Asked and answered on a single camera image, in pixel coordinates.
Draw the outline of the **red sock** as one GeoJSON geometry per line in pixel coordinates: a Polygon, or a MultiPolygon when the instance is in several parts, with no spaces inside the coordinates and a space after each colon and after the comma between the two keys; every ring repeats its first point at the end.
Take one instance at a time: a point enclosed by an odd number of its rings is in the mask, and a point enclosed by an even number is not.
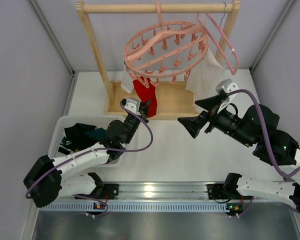
{"type": "Polygon", "coordinates": [[[147,78],[149,83],[149,88],[146,88],[139,80],[133,81],[133,86],[136,94],[140,98],[143,103],[150,101],[150,105],[148,107],[147,117],[151,118],[157,114],[157,97],[156,97],[156,87],[151,83],[151,79],[147,78]]]}

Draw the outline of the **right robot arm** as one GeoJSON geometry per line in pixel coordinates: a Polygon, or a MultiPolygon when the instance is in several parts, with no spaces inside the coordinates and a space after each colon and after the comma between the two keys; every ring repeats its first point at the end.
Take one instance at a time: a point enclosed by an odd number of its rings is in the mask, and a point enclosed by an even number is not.
{"type": "Polygon", "coordinates": [[[300,145],[287,132],[277,129],[280,117],[259,104],[246,89],[221,92],[195,104],[203,108],[199,115],[177,119],[193,138],[204,126],[206,134],[217,129],[246,147],[255,146],[252,154],[274,167],[283,178],[278,182],[265,181],[231,172],[222,186],[224,195],[230,199],[248,196],[275,200],[300,214],[300,145]],[[222,108],[226,100],[238,93],[247,94],[253,102],[242,118],[237,112],[222,108]]]}

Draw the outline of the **white sock with stripes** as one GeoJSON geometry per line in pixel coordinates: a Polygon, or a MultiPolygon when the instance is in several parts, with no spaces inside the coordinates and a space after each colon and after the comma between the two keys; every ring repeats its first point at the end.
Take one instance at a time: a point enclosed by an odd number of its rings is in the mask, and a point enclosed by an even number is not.
{"type": "Polygon", "coordinates": [[[127,71],[123,72],[123,77],[120,85],[125,92],[129,94],[133,92],[134,89],[133,79],[131,78],[130,74],[127,71]]]}

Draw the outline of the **black sock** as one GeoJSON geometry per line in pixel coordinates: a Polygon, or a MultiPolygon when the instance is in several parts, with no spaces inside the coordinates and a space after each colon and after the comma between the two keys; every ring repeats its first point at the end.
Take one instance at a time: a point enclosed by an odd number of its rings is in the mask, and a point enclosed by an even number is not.
{"type": "Polygon", "coordinates": [[[93,146],[98,142],[91,135],[94,130],[96,130],[96,126],[83,123],[76,123],[72,127],[65,128],[65,136],[59,144],[58,152],[68,155],[71,152],[81,151],[93,146]]]}

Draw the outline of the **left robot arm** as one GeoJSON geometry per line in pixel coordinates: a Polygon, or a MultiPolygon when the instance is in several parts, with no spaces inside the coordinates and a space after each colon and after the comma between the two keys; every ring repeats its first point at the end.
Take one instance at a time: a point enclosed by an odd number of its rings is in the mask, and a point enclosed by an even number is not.
{"type": "Polygon", "coordinates": [[[124,146],[131,142],[139,125],[148,127],[150,105],[151,100],[141,102],[134,98],[123,99],[120,106],[127,116],[124,121],[113,120],[108,125],[104,140],[65,156],[39,157],[23,179],[27,189],[26,199],[33,200],[38,208],[69,196],[96,199],[104,183],[96,173],[83,171],[109,164],[127,153],[128,149],[124,146]]]}

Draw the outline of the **dark teal sock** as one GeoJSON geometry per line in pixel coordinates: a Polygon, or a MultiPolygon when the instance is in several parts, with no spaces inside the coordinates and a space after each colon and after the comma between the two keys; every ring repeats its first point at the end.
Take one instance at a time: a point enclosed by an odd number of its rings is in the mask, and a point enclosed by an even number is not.
{"type": "Polygon", "coordinates": [[[106,130],[104,128],[95,128],[92,130],[88,130],[84,133],[88,138],[97,141],[102,142],[107,138],[106,130]]]}

